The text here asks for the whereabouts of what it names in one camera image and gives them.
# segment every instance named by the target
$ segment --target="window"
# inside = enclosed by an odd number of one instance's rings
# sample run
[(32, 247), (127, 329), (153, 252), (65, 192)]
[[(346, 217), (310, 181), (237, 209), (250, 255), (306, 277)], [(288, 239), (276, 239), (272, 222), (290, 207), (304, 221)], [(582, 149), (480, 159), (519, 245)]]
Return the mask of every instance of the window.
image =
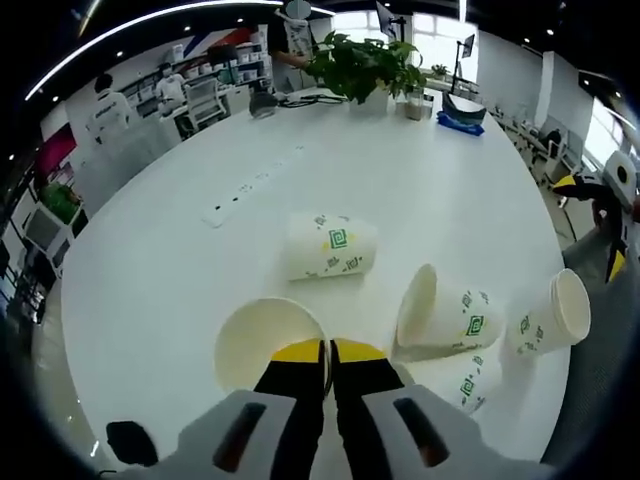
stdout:
[[(471, 57), (460, 59), (462, 77), (472, 82), (478, 77), (478, 27), (452, 18), (436, 15), (415, 14), (413, 16), (413, 44), (422, 55), (422, 68), (445, 65), (453, 74), (456, 62), (457, 42), (475, 34)], [(420, 64), (420, 55), (414, 54), (414, 65)]]
[(611, 154), (620, 149), (622, 139), (620, 124), (602, 102), (594, 98), (589, 133), (584, 146), (591, 157), (599, 163), (599, 168), (603, 168)]
[(365, 38), (373, 38), (388, 43), (389, 37), (380, 31), (376, 12), (338, 13), (333, 18), (333, 29), (337, 33), (349, 35), (349, 40), (362, 42)]

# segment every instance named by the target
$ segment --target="green logo on cup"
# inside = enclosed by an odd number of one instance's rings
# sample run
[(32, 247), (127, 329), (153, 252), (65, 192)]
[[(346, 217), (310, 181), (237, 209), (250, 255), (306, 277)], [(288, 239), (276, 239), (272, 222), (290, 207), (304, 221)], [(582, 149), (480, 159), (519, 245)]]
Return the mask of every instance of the green logo on cup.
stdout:
[(484, 326), (484, 317), (482, 315), (474, 315), (469, 321), (469, 328), (467, 328), (467, 337), (475, 337), (480, 335), (480, 331)]
[(468, 397), (473, 392), (473, 387), (475, 386), (476, 384), (473, 383), (470, 378), (465, 378), (462, 385), (460, 385), (460, 391)]
[(340, 230), (329, 230), (331, 248), (343, 248), (347, 246), (347, 232), (343, 228)]
[(531, 324), (529, 323), (529, 315), (527, 315), (520, 322), (520, 334), (524, 335), (524, 332), (529, 330), (529, 328), (531, 328)]

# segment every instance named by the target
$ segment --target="cup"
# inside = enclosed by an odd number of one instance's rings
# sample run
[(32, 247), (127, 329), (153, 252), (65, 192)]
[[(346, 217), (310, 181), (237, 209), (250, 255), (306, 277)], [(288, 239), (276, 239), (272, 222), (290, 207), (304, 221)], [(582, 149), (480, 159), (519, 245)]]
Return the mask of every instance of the cup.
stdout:
[(377, 231), (347, 216), (294, 214), (289, 220), (284, 259), (287, 278), (366, 273), (376, 256)]
[(406, 94), (407, 102), (404, 104), (404, 114), (411, 120), (420, 121), (424, 116), (424, 100), (422, 89)]
[(493, 302), (486, 292), (475, 287), (442, 281), (436, 269), (425, 264), (402, 299), (398, 345), (461, 351), (487, 347), (498, 338), (502, 325)]
[(543, 355), (584, 340), (591, 327), (587, 290), (573, 270), (564, 269), (522, 319), (507, 327), (507, 341), (522, 357)]
[(499, 346), (496, 342), (483, 350), (404, 363), (401, 370), (405, 376), (408, 373), (415, 383), (424, 385), (443, 400), (471, 415), (502, 384)]
[(294, 343), (325, 340), (328, 379), (329, 342), (320, 324), (302, 305), (286, 298), (260, 298), (237, 309), (215, 343), (213, 367), (225, 392), (253, 390), (273, 354)]

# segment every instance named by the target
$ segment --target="round table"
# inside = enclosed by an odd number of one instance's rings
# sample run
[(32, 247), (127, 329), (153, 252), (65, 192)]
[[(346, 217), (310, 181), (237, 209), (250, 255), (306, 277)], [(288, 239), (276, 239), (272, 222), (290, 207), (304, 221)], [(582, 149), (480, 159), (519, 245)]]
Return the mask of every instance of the round table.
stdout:
[[(72, 245), (62, 280), (74, 384), (114, 463), (107, 423), (138, 422), (162, 458), (224, 397), (213, 373), (216, 335), (249, 300), (292, 298), (328, 335), (388, 349), (402, 296), (428, 262), (504, 299), (507, 318), (526, 313), (523, 292), (544, 288), (562, 257), (524, 162), (490, 115), (484, 127), (473, 137), (437, 125), (435, 115), (357, 118), (346, 104), (279, 109), (262, 120), (245, 111), (178, 145), (121, 189)], [(284, 166), (222, 225), (203, 221), (274, 162)], [(373, 270), (287, 282), (280, 253), (292, 212), (377, 226)], [(499, 397), (475, 415), (486, 443), (539, 460), (568, 365), (564, 349), (505, 366)]]

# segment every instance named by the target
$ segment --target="green leaves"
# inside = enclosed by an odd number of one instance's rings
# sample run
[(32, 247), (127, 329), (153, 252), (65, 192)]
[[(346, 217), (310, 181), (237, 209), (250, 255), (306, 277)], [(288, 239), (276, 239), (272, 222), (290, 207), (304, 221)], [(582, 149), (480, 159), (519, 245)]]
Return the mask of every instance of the green leaves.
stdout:
[(353, 42), (347, 35), (330, 32), (320, 51), (307, 67), (307, 73), (337, 95), (363, 103), (380, 84), (394, 96), (407, 88), (426, 85), (426, 75), (413, 65), (407, 65), (412, 52), (410, 43), (365, 39)]
[(445, 65), (438, 64), (433, 65), (431, 67), (431, 71), (434, 73), (434, 75), (438, 75), (439, 77), (444, 77), (449, 73), (449, 69)]

